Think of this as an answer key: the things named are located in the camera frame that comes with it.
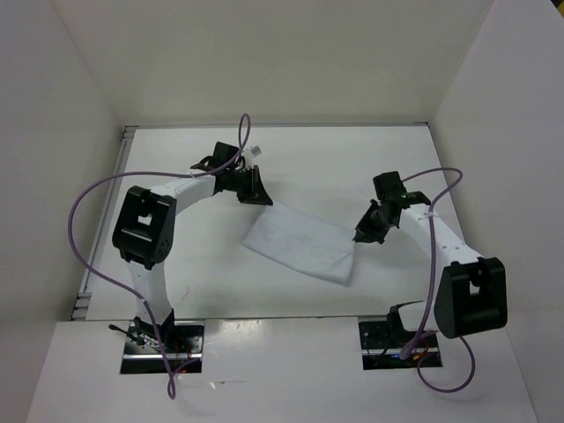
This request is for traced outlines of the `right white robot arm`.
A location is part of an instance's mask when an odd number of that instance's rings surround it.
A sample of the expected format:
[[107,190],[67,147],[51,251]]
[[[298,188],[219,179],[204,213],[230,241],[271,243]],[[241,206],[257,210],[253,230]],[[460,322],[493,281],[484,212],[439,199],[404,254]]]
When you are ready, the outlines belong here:
[[373,184],[376,199],[355,227],[353,241],[382,245],[390,229],[397,228],[431,260],[419,327],[401,315],[387,323],[388,340],[403,346],[406,355],[431,331],[453,339],[505,327],[505,267],[499,258],[487,258],[469,247],[435,211],[449,191],[431,200],[420,191],[409,191],[397,171],[375,176]]

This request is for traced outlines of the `white skirt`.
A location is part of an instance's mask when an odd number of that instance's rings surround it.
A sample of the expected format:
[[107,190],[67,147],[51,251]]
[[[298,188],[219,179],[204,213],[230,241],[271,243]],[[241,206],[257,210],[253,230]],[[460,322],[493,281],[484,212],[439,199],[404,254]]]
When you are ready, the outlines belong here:
[[247,249],[288,269],[345,285],[352,273],[354,231],[274,203],[242,241]]

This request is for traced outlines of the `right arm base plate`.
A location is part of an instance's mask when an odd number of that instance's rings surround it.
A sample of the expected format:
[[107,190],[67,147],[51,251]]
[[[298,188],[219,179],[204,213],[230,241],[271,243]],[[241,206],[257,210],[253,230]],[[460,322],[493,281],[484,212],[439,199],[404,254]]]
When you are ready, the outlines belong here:
[[414,331],[391,331],[385,317],[361,318],[358,321],[362,366],[365,371],[395,370],[422,367],[442,367],[437,337],[422,338],[406,359],[400,358],[404,345],[415,335]]

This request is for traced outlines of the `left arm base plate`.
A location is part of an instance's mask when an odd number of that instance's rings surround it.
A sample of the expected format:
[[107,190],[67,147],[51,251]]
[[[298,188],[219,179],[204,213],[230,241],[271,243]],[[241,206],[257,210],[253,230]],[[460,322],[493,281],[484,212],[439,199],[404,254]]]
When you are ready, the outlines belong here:
[[[179,321],[173,339],[163,341],[171,370],[178,375],[200,374],[203,366],[204,323]],[[131,321],[124,342],[121,375],[165,374],[166,368],[156,340]]]

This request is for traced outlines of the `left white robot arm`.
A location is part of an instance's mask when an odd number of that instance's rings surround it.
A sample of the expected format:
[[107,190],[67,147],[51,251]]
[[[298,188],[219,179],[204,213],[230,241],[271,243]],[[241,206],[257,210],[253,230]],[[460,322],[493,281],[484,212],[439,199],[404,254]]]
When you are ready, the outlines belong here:
[[137,335],[155,352],[165,352],[180,341],[174,309],[167,297],[164,262],[174,242],[178,214],[220,192],[236,194],[242,204],[272,206],[254,159],[261,149],[242,152],[218,142],[213,153],[187,174],[152,188],[131,187],[123,200],[112,243],[127,264],[137,299]]

